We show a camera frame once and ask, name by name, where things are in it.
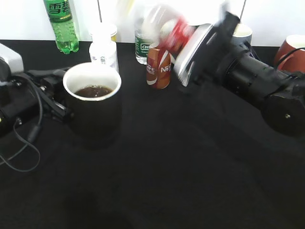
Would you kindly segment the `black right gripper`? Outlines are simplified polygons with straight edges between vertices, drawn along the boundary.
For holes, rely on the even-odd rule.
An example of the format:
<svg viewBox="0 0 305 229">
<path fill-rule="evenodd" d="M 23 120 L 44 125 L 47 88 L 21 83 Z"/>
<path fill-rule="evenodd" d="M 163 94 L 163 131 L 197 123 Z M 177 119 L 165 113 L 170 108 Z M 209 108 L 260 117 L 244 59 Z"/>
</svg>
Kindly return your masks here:
<svg viewBox="0 0 305 229">
<path fill-rule="evenodd" d="M 234 93 L 240 93 L 241 86 L 228 71 L 236 54 L 233 54 L 231 39 L 239 18 L 225 12 L 215 24 L 203 24 L 196 28 L 195 35 L 202 35 L 199 47 L 193 56 L 194 69 L 190 78 L 190 91 L 197 91 L 204 83 L 222 86 Z"/>
</svg>

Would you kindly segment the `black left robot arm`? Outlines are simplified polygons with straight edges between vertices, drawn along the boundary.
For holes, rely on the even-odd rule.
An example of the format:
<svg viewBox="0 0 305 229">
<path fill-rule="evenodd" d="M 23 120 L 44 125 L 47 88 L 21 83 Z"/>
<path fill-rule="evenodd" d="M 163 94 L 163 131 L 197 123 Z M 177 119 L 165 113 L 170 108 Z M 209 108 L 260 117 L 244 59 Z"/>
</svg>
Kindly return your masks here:
<svg viewBox="0 0 305 229">
<path fill-rule="evenodd" d="M 26 123 L 39 116 L 66 122 L 72 111 L 64 106 L 62 79 L 67 68 L 29 70 L 13 74 L 4 60 L 0 61 L 0 136 L 13 129 L 16 120 Z"/>
</svg>

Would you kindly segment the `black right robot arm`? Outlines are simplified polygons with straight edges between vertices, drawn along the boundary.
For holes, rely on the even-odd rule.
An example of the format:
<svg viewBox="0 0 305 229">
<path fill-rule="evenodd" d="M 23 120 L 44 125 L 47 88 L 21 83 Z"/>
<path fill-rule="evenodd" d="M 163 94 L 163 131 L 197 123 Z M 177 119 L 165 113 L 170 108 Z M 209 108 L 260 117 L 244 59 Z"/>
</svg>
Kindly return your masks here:
<svg viewBox="0 0 305 229">
<path fill-rule="evenodd" d="M 191 61 L 190 82 L 222 86 L 260 110 L 273 130 L 293 137 L 305 134 L 305 77 L 285 73 L 251 56 L 231 38 L 239 18 L 229 12 L 213 25 Z"/>
</svg>

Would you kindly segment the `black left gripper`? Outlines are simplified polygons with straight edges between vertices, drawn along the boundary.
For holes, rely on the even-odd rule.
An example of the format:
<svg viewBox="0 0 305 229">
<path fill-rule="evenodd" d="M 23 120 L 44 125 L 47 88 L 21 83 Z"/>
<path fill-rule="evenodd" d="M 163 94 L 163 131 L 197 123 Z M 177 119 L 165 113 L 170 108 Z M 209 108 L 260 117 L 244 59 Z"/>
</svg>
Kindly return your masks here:
<svg viewBox="0 0 305 229">
<path fill-rule="evenodd" d="M 52 119 L 66 123 L 71 119 L 71 109 L 66 106 L 62 82 L 67 71 L 68 68 L 29 70 L 15 74 L 14 78 L 34 84 L 48 115 Z"/>
</svg>

